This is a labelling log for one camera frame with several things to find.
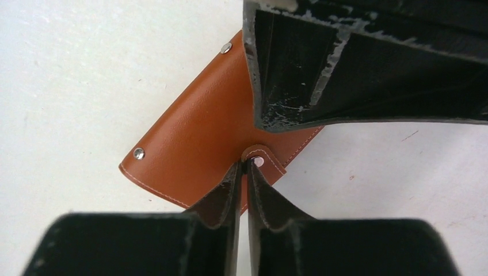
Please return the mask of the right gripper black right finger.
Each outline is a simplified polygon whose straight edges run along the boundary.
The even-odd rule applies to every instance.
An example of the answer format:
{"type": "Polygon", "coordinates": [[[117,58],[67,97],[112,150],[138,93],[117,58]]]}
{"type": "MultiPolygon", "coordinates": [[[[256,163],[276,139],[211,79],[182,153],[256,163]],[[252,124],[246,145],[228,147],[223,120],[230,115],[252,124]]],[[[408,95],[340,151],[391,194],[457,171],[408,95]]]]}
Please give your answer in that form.
{"type": "Polygon", "coordinates": [[[253,275],[458,275],[438,232],[418,219],[317,219],[246,163],[253,275]]]}

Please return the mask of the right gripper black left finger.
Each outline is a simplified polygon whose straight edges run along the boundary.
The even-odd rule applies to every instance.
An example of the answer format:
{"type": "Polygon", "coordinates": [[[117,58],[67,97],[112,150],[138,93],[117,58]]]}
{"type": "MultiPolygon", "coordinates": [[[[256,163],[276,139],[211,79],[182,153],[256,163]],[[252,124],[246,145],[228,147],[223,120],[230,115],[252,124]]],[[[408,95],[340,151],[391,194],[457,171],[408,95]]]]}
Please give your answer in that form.
{"type": "Polygon", "coordinates": [[[181,213],[69,213],[25,275],[235,275],[242,163],[181,213]]]}

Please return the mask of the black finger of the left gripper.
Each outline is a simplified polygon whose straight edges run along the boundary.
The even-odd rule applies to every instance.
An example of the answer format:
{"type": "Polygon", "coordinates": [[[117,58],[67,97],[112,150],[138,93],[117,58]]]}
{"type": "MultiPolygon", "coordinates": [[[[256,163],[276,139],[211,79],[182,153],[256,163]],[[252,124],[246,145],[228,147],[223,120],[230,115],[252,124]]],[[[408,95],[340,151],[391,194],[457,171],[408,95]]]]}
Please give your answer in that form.
{"type": "Polygon", "coordinates": [[[255,126],[487,124],[486,1],[244,1],[255,126]]]}

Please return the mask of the brown leather card holder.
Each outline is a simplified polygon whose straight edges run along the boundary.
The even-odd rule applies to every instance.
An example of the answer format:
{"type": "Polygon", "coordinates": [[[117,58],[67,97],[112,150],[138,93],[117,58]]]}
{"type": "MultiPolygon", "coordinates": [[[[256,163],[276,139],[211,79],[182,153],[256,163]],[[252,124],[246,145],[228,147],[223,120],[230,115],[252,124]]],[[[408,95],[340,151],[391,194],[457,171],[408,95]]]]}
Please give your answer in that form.
{"type": "Polygon", "coordinates": [[[119,164],[134,184],[183,208],[209,193],[230,166],[257,158],[270,184],[320,132],[254,126],[253,91],[238,32],[119,164]]]}

